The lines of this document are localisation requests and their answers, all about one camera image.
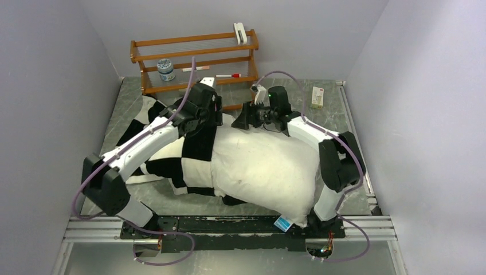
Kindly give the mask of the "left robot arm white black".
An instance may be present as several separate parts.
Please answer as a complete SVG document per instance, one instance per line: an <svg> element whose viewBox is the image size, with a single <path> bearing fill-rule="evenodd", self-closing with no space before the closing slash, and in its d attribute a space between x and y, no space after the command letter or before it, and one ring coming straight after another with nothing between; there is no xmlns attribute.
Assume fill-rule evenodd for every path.
<svg viewBox="0 0 486 275"><path fill-rule="evenodd" d="M132 198L126 180L163 147L203 128L222 125L222 99L215 92L215 79L204 77L188 94L166 107L134 137L102 157L91 155L83 164L82 192L110 217L154 230L156 214Z"/></svg>

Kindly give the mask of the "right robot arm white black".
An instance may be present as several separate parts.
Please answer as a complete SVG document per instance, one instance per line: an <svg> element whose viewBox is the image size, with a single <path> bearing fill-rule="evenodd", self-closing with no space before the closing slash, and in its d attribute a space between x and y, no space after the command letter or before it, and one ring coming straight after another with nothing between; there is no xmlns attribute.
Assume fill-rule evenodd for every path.
<svg viewBox="0 0 486 275"><path fill-rule="evenodd" d="M254 84L251 90L256 94L253 101L243 103L232 127L247 130L250 126L272 124L279 132L305 142L318 152L324 187L307 221L315 230L330 226L336 221L345 196L359 189L364 181L366 167L355 135L323 128L303 113L292 110L282 86L265 89Z"/></svg>

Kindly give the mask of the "black white checkered pillowcase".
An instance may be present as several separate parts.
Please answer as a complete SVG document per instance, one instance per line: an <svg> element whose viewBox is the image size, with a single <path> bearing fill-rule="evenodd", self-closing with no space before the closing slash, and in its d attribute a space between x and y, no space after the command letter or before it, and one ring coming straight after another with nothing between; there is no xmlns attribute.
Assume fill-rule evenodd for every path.
<svg viewBox="0 0 486 275"><path fill-rule="evenodd" d="M244 201L225 194L213 185L211 159L216 133L216 127L203 128L192 137L182 137L163 147L138 167L126 183L167 179L175 195L198 194L220 197L228 206L243 204Z"/></svg>

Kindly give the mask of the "white pillow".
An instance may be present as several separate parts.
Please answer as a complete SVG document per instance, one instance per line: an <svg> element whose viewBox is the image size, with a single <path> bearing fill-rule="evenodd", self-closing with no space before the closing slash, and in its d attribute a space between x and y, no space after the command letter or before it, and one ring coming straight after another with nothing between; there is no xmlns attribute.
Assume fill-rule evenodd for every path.
<svg viewBox="0 0 486 275"><path fill-rule="evenodd" d="M224 114L223 125L215 134L211 159L214 188L306 227L315 198L318 153L281 133L233 128L233 120Z"/></svg>

